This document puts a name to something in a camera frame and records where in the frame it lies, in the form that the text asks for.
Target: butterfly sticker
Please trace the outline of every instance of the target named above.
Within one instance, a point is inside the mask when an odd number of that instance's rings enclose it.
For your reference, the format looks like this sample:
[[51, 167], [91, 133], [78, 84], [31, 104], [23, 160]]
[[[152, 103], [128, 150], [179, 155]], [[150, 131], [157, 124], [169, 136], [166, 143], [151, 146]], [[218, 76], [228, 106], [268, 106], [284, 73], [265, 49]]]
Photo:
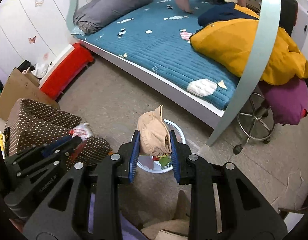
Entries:
[[48, 57], [49, 57], [49, 53], [47, 52], [47, 53], [45, 53], [45, 54], [43, 55], [43, 60], [47, 60]]
[[34, 36], [33, 39], [29, 38], [29, 43], [30, 44], [35, 43], [35, 39], [36, 39], [36, 36]]
[[42, 1], [35, 0], [35, 7], [42, 6], [43, 3], [44, 3], [44, 0]]

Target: caster wheel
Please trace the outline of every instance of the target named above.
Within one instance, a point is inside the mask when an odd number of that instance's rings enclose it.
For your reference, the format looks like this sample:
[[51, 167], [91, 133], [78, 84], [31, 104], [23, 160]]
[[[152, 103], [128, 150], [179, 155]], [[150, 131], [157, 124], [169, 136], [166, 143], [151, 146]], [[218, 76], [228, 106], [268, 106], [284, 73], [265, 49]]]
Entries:
[[241, 153], [241, 150], [243, 150], [243, 147], [241, 146], [241, 144], [236, 145], [236, 146], [233, 148], [233, 153], [234, 153], [235, 155], [240, 154], [240, 153]]
[[95, 63], [95, 58], [93, 59], [93, 61], [89, 62], [89, 63], [87, 64], [87, 66], [88, 66], [88, 67], [91, 67], [94, 63]]
[[268, 143], [270, 143], [270, 141], [271, 141], [270, 139], [266, 139], [266, 140], [263, 141], [263, 144], [268, 144]]

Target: purple cloth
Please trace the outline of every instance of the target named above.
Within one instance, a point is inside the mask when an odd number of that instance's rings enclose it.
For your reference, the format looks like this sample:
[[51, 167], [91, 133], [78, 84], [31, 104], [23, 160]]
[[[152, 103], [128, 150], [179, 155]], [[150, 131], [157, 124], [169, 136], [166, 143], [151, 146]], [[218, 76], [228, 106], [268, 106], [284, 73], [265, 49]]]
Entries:
[[308, 111], [308, 88], [304, 80], [293, 77], [281, 86], [260, 81], [258, 86], [273, 111], [274, 123], [297, 125]]
[[[95, 194], [91, 194], [90, 207], [88, 211], [88, 232], [93, 233], [93, 220], [94, 220], [94, 204], [95, 204]], [[120, 214], [121, 230], [123, 240], [148, 240], [145, 235], [135, 226], [133, 226], [126, 218]]]

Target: curved metal bar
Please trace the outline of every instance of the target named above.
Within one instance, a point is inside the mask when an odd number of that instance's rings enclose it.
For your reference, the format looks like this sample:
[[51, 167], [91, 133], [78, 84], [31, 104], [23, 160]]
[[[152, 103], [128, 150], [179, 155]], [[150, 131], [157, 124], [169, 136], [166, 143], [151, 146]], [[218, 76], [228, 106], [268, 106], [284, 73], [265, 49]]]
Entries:
[[259, 119], [259, 121], [261, 122], [261, 124], [266, 128], [266, 130], [268, 132], [271, 132], [270, 128], [267, 126], [267, 124], [262, 120], [262, 119]]
[[244, 115], [244, 116], [249, 116], [249, 117], [253, 116], [252, 114], [247, 114], [247, 113], [243, 113], [243, 112], [239, 112], [238, 114], [241, 114], [241, 115]]
[[211, 146], [230, 125], [257, 86], [274, 47], [280, 15], [281, 0], [262, 0], [256, 36], [243, 75], [207, 145]]
[[70, 0], [69, 10], [67, 12], [67, 28], [72, 33], [74, 29], [73, 17], [77, 8], [78, 0]]
[[252, 106], [252, 109], [253, 109], [253, 111], [255, 111], [255, 104], [254, 104], [254, 102], [253, 102], [253, 100], [252, 100], [252, 98], [251, 97], [249, 97], [249, 102], [250, 102], [250, 104], [251, 104], [251, 106]]

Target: screw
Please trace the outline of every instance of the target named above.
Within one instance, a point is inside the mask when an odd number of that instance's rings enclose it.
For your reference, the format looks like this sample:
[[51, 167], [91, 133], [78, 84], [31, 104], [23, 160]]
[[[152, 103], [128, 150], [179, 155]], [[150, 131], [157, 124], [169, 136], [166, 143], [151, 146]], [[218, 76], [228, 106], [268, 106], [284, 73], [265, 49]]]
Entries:
[[83, 163], [75, 163], [74, 168], [76, 168], [77, 170], [83, 168], [84, 164]]
[[120, 158], [121, 158], [121, 155], [119, 155], [119, 154], [117, 154], [117, 153], [111, 155], [111, 159], [112, 159], [113, 161], [117, 161], [117, 160], [120, 159]]
[[233, 170], [235, 168], [235, 165], [233, 163], [226, 163], [225, 164], [225, 167], [228, 169], [228, 170]]
[[191, 161], [196, 161], [196, 160], [198, 160], [198, 156], [197, 156], [196, 154], [191, 154], [191, 155], [189, 156], [189, 159], [190, 159]]

